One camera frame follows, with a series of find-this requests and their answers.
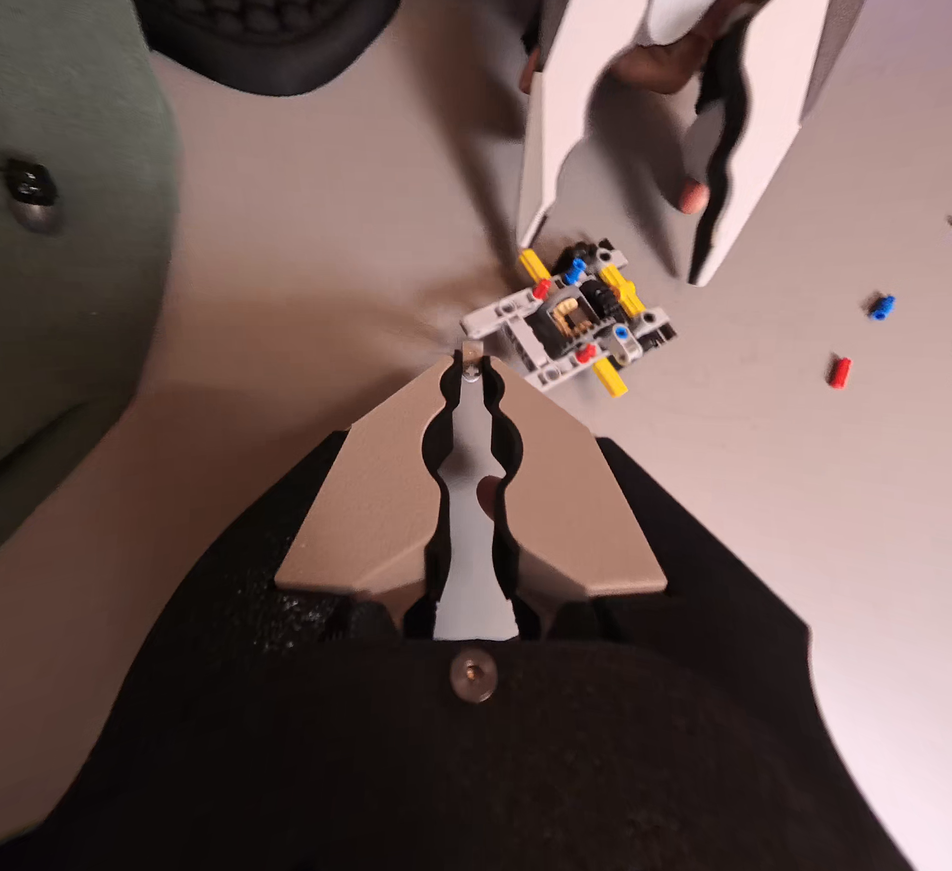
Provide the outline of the person's green sweatshirt torso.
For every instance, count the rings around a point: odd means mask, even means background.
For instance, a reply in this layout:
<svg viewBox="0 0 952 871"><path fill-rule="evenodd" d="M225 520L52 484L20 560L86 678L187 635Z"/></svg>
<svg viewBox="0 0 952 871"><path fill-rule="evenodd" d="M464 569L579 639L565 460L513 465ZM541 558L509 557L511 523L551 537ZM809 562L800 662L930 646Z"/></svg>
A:
<svg viewBox="0 0 952 871"><path fill-rule="evenodd" d="M2 0L1 538L131 402L177 214L132 0Z"/></svg>

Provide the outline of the person's left hand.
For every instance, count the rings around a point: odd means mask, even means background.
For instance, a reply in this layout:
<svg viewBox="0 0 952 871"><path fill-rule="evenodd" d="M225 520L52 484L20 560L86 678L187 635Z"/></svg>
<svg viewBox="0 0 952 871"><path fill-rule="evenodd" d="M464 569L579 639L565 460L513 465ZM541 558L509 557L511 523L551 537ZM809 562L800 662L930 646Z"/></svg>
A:
<svg viewBox="0 0 952 871"><path fill-rule="evenodd" d="M608 72L629 86L673 95L702 69L714 43L708 36L691 31L673 44L638 45L620 55Z"/></svg>

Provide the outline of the small grey lego differential assembly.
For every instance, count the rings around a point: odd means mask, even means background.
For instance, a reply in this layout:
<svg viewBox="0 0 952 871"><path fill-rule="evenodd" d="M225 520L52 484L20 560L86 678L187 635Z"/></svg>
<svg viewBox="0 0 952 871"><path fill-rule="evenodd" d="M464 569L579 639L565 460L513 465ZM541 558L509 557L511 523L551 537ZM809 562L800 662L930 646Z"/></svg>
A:
<svg viewBox="0 0 952 871"><path fill-rule="evenodd" d="M461 328L464 339L504 338L541 391L591 372L619 398L621 372L677 337L667 314L641 301L608 240L568 246L551 266L530 248L518 262L530 286L474 310Z"/></svg>

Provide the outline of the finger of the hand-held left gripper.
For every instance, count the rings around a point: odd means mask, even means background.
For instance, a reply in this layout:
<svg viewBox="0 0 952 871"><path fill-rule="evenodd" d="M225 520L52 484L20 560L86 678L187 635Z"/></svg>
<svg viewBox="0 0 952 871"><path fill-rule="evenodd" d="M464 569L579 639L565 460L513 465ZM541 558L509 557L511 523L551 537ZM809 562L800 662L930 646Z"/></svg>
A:
<svg viewBox="0 0 952 871"><path fill-rule="evenodd" d="M583 139L603 71L632 43L649 0L541 0L515 238L527 250L557 196L566 158Z"/></svg>
<svg viewBox="0 0 952 871"><path fill-rule="evenodd" d="M708 186L687 280L705 286L724 262L798 136L830 0L768 0L738 21L708 60L720 95L684 139L687 173Z"/></svg>

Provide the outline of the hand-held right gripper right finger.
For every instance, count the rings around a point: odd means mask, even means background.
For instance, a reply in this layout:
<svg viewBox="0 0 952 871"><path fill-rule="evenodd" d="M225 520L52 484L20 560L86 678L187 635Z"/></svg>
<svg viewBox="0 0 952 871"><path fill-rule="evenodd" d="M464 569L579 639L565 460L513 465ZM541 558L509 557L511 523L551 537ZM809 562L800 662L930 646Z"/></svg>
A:
<svg viewBox="0 0 952 871"><path fill-rule="evenodd" d="M517 627L570 604L655 595L668 580L589 427L495 357L482 358L493 458L492 561Z"/></svg>

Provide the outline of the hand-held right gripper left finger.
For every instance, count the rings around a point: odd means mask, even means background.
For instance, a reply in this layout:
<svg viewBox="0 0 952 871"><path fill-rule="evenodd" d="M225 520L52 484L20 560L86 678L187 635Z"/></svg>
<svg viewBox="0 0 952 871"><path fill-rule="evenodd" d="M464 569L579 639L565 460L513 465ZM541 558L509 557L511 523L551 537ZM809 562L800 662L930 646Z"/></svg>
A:
<svg viewBox="0 0 952 871"><path fill-rule="evenodd" d="M440 599L451 544L439 470L453 449L460 354L441 356L351 425L274 577L282 591L383 606L395 624Z"/></svg>

